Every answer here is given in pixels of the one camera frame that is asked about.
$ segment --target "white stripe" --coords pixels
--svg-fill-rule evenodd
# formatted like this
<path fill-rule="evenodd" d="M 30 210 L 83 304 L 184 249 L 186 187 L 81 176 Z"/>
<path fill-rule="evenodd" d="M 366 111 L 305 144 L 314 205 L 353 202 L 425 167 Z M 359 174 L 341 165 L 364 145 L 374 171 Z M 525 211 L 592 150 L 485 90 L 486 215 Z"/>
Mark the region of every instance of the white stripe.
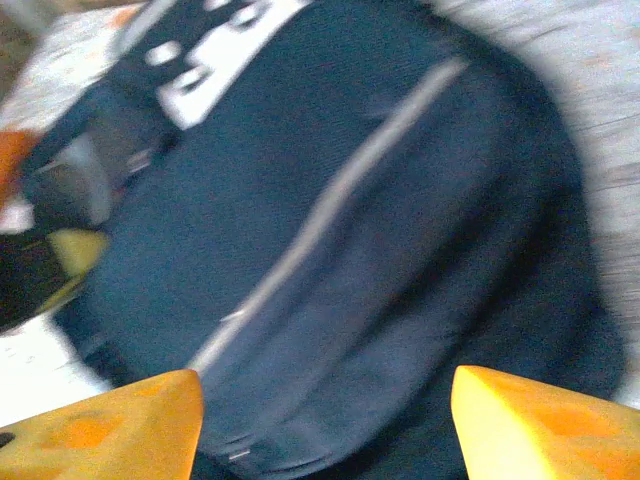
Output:
<path fill-rule="evenodd" d="M 400 108 L 354 152 L 333 177 L 289 249 L 243 301 L 236 313 L 231 314 L 231 318 L 226 317 L 229 320 L 211 335 L 187 368 L 197 371 L 200 376 L 207 371 L 240 330 L 309 256 L 362 178 L 402 139 L 466 68 L 466 62 L 454 58 L 433 67 L 424 75 L 402 101 Z"/>

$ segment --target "fabric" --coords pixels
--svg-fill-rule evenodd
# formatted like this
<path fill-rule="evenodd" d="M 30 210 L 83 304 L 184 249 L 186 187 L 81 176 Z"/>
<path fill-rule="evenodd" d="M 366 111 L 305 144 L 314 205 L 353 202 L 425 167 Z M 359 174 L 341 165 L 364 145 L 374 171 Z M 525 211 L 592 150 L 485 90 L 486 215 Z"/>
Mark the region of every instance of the fabric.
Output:
<path fill-rule="evenodd" d="M 103 262 L 58 319 L 87 362 L 120 381 L 184 366 L 353 152 L 426 72 L 459 57 L 468 68 L 206 371 L 201 478 L 462 479 L 448 397 L 463 363 L 609 396 L 621 340 L 597 284 L 580 162 L 536 76 L 410 2 L 325 1 L 282 25 L 197 120 L 181 109 L 216 72 L 204 62 L 193 85 L 175 79 L 209 30 L 244 19 L 253 38 L 267 17 L 243 8 L 178 2 L 102 83 L 158 125 L 164 98 L 182 132 L 130 188 Z M 150 68 L 148 51 L 173 40 L 182 53 Z M 44 145 L 64 143 L 74 118 Z M 338 344 L 349 349 L 336 361 Z"/>

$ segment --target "floor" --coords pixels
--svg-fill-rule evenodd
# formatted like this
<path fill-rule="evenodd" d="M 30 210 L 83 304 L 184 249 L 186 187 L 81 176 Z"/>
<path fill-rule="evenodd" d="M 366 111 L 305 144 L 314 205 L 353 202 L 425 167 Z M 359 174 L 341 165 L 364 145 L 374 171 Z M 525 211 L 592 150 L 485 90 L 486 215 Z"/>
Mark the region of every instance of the floor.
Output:
<path fill-rule="evenodd" d="M 640 408 L 640 3 L 433 3 L 440 13 L 526 57 L 553 85 L 584 152 L 602 283 L 633 353 L 617 400 Z M 104 52 L 121 12 L 61 19 L 0 109 L 0 128 L 47 128 L 106 67 Z M 0 229 L 28 223 L 28 206 L 14 207 L 0 218 Z M 0 382 L 11 385 L 10 394 L 0 398 L 0 425 L 108 388 L 77 361 L 46 316 L 0 336 Z"/>

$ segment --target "navy blue backpack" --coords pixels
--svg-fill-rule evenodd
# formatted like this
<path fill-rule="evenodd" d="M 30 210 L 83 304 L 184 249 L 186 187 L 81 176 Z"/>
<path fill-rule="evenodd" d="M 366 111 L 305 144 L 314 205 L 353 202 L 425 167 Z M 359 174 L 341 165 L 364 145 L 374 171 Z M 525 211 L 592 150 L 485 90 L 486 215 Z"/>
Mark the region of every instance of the navy blue backpack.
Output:
<path fill-rule="evenodd" d="M 615 390 L 580 161 L 519 60 L 410 0 L 155 0 L 117 50 L 24 192 L 111 238 L 56 317 L 85 362 L 199 372 L 194 478 L 466 478 L 460 364 Z M 41 169 L 78 138 L 108 219 Z"/>

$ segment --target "black object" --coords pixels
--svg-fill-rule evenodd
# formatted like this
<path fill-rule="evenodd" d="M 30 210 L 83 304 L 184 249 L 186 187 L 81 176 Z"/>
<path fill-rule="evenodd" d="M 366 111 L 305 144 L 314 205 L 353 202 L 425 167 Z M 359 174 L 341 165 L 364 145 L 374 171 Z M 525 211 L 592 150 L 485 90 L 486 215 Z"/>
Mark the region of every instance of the black object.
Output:
<path fill-rule="evenodd" d="M 2 432 L 0 433 L 0 448 L 6 447 L 15 440 L 16 436 L 13 433 Z"/>
<path fill-rule="evenodd" d="M 46 236 L 0 235 L 0 332 L 31 318 L 67 281 Z"/>

